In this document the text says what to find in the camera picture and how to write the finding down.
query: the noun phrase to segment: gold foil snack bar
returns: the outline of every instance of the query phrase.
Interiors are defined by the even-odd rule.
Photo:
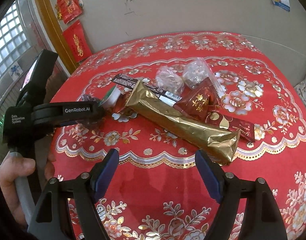
[[[233,161],[240,132],[219,129],[185,117],[159,100],[141,81],[134,87],[125,106],[205,150],[213,161],[220,164]]]

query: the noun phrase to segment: finger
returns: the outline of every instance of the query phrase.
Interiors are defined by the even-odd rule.
[[[55,168],[52,162],[47,161],[45,165],[44,175],[46,180],[49,180],[54,177]]]
[[[55,153],[53,153],[53,152],[49,152],[49,155],[48,155],[48,160],[50,161],[50,162],[55,162],[56,160],[57,160],[57,157],[56,157],[56,155],[55,155]]]
[[[35,161],[22,157],[7,156],[0,165],[0,187],[12,214],[19,212],[19,199],[14,180],[19,176],[28,176],[34,172]],[[17,214],[20,223],[22,215]]]
[[[17,177],[34,172],[35,161],[22,157],[8,157],[0,165],[0,186],[10,186]]]

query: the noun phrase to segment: glass block window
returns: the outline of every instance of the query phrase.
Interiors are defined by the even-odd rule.
[[[0,77],[29,47],[15,1],[0,22]]]

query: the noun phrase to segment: red tablecloth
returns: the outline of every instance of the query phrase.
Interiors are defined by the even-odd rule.
[[[306,226],[306,110],[277,67],[242,36],[171,33],[113,46],[88,58],[52,101],[78,101],[84,93],[101,98],[118,73],[154,84],[159,67],[171,66],[181,75],[195,57],[205,58],[225,89],[222,113],[255,124],[256,142],[240,140],[235,160],[223,169],[240,179],[265,178],[288,239],[295,239]],[[52,144],[56,175],[73,179],[112,147],[119,150],[120,165],[97,205],[110,237],[201,240],[218,205],[195,167],[197,148],[140,115],[113,114],[101,132],[79,125],[57,129]],[[239,234],[244,207],[241,201],[232,240]],[[73,200],[70,209],[79,237]]]

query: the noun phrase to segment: red paper decoration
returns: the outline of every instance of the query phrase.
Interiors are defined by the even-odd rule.
[[[63,36],[73,53],[74,59],[79,62],[92,55],[89,46],[86,43],[82,24],[79,20],[68,27]]]
[[[57,4],[65,24],[82,13],[82,9],[78,4],[78,0],[57,0]]]

